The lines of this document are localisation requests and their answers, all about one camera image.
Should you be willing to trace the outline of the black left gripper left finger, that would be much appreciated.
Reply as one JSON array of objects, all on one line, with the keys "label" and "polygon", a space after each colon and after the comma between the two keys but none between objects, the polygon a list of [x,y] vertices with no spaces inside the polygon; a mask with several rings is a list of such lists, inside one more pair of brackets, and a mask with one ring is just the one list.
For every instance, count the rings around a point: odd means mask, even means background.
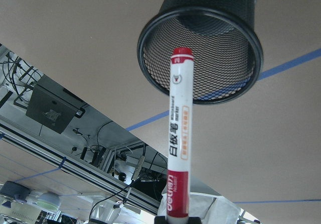
[{"label": "black left gripper left finger", "polygon": [[165,216],[156,216],[154,218],[154,224],[167,224],[167,220]]}]

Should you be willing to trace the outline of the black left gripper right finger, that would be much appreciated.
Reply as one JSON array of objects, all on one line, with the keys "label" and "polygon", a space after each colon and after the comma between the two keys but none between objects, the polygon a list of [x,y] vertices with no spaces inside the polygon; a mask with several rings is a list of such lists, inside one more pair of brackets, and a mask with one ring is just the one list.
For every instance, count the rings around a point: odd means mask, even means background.
[{"label": "black left gripper right finger", "polygon": [[188,219],[188,224],[202,224],[202,221],[199,217],[190,216]]}]

